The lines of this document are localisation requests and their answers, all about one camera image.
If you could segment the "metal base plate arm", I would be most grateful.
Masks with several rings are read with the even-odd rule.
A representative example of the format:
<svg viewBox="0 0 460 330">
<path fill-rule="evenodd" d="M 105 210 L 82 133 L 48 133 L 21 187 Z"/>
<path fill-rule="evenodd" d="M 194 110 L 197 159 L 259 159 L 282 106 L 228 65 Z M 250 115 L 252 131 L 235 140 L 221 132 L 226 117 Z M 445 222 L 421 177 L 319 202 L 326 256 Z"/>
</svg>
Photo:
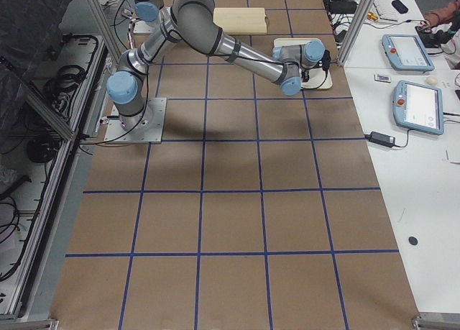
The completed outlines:
<svg viewBox="0 0 460 330">
<path fill-rule="evenodd" d="M 162 142 L 167 108 L 166 98 L 149 97 L 147 108 L 133 117 L 120 116 L 115 105 L 112 106 L 110 119 L 103 141 L 109 144 L 142 144 Z"/>
<path fill-rule="evenodd" d="M 165 16 L 170 13 L 170 7 L 166 6 L 160 10 L 160 13 Z M 154 27 L 149 26 L 144 21 L 138 21 L 134 25 L 134 35 L 150 35 L 154 32 Z"/>
</svg>

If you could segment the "second grey robot arm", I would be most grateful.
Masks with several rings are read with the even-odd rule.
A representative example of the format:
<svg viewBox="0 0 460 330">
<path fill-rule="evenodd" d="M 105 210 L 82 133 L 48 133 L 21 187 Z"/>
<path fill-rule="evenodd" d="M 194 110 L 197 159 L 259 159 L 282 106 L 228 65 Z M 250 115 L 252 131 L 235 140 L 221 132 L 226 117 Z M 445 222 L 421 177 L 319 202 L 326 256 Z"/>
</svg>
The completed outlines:
<svg viewBox="0 0 460 330">
<path fill-rule="evenodd" d="M 150 66 L 180 41 L 202 55 L 222 58 L 269 80 L 286 96 L 299 93 L 309 71 L 330 60 L 320 40 L 275 47 L 272 55 L 265 55 L 226 34 L 213 20 L 214 9 L 215 0 L 178 0 L 169 9 L 161 1 L 136 3 L 136 15 L 154 30 L 139 47 L 121 54 L 116 72 L 106 83 L 125 132 L 142 127 L 152 117 L 141 95 L 144 80 Z"/>
</svg>

